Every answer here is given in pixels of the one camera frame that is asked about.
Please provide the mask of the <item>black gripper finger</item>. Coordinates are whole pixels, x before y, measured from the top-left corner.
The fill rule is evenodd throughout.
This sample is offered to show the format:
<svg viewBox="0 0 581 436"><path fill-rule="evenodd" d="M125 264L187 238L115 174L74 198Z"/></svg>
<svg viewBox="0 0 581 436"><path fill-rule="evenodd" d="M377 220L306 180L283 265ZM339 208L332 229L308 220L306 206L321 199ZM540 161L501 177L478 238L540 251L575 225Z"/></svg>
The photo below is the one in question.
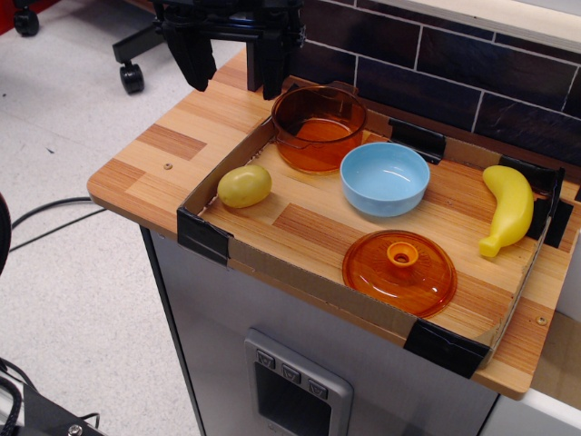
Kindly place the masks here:
<svg viewBox="0 0 581 436"><path fill-rule="evenodd" d="M204 92L217 71L211 40L187 28L164 27L163 35L186 82Z"/></svg>
<svg viewBox="0 0 581 436"><path fill-rule="evenodd" d="M255 50L262 79L263 98L272 100L281 94L286 78L287 52L282 35L276 32L264 33L255 43Z"/></svg>

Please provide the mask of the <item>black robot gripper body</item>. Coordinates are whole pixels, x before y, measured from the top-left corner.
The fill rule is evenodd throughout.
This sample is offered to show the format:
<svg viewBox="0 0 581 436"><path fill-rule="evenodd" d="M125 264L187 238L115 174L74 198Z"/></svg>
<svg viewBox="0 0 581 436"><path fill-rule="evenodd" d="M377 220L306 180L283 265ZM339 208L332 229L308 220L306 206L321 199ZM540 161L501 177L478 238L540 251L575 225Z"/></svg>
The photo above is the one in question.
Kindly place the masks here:
<svg viewBox="0 0 581 436"><path fill-rule="evenodd" d="M226 40L281 41L285 48L301 47L305 25L302 1L154 1L164 37L170 43Z"/></svg>

